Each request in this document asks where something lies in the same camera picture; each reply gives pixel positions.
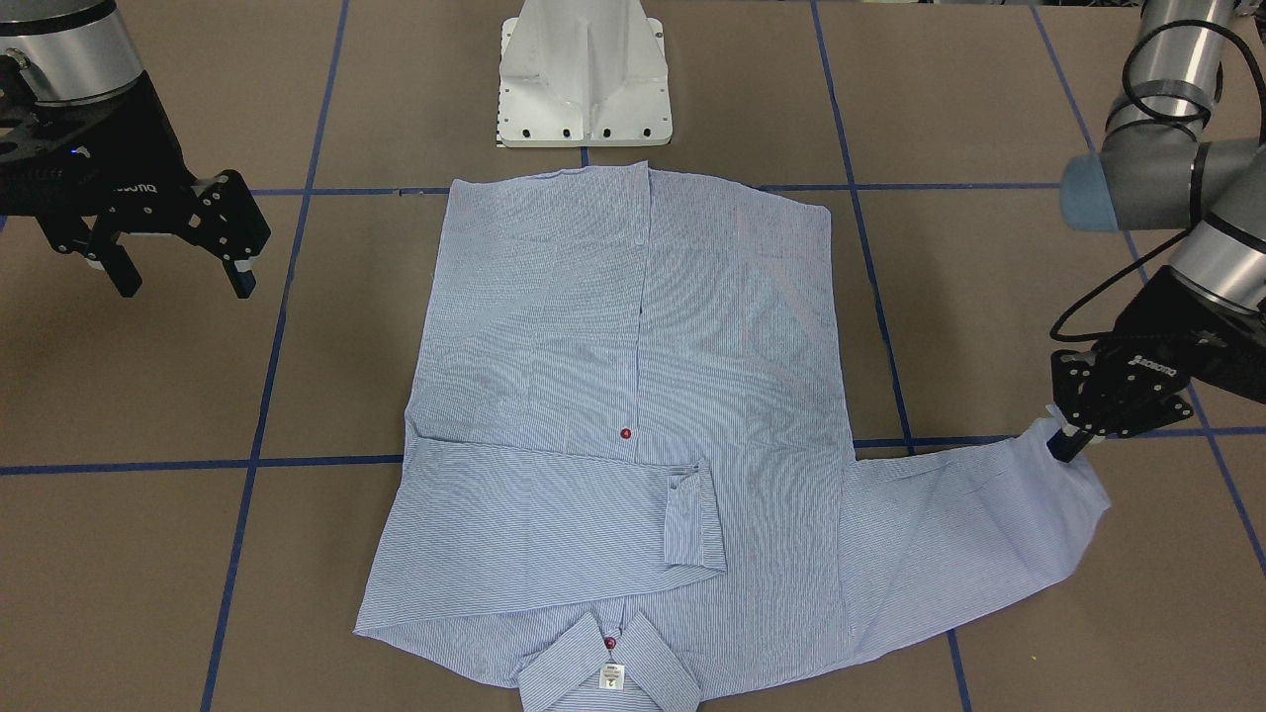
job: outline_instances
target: white stand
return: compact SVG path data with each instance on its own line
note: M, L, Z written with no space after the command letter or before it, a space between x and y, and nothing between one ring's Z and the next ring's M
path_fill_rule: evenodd
M501 27L498 144L662 146L663 25L638 0L527 0Z

